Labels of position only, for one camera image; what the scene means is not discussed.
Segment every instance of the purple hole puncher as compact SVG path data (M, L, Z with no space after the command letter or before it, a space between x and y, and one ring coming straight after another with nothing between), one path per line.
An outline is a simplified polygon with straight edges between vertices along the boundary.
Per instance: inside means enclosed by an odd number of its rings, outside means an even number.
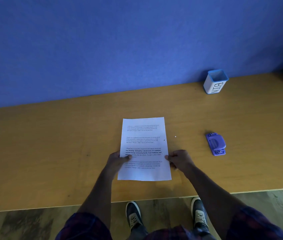
M224 138L217 133L209 133L206 135L211 152L214 156L225 155L226 143Z

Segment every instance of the shoe sole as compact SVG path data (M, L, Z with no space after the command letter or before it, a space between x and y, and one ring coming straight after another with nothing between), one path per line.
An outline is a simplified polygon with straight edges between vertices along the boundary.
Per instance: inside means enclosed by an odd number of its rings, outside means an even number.
M127 217L127 206L128 206L129 203L133 203L136 206L138 213L141 217L140 209L139 209L138 205L136 204L136 202L134 202L134 201L130 201L130 202L127 203L127 205L126 205L126 217Z
M194 219L194 216L193 216L193 209L194 209L194 203L196 200L200 200L199 197L194 197L191 201L191 204L190 204L190 211L191 211L191 217Z

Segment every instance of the floor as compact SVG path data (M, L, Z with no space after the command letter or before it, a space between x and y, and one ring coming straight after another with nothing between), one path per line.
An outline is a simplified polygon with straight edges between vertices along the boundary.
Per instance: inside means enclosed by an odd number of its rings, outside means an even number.
M260 210L283 229L283 190L236 194L246 204ZM147 230L182 224L191 228L191 198L170 198L137 202ZM125 217L125 202L112 203L111 234L114 240L126 239L129 227ZM0 212L0 239L54 239L69 216L79 206ZM209 222L210 231L219 239Z

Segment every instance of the person's right hand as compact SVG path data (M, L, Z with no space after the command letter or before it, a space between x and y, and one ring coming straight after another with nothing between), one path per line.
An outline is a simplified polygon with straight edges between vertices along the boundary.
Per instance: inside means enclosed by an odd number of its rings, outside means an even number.
M179 169L183 173L191 166L195 166L193 160L186 150L177 150L166 155L165 158L173 167Z

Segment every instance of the printed document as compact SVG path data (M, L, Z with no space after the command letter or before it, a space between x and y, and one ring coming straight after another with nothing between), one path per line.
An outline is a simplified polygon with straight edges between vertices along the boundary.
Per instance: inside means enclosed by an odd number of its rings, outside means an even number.
M123 119L120 157L132 155L118 172L118 180L171 180L164 117Z

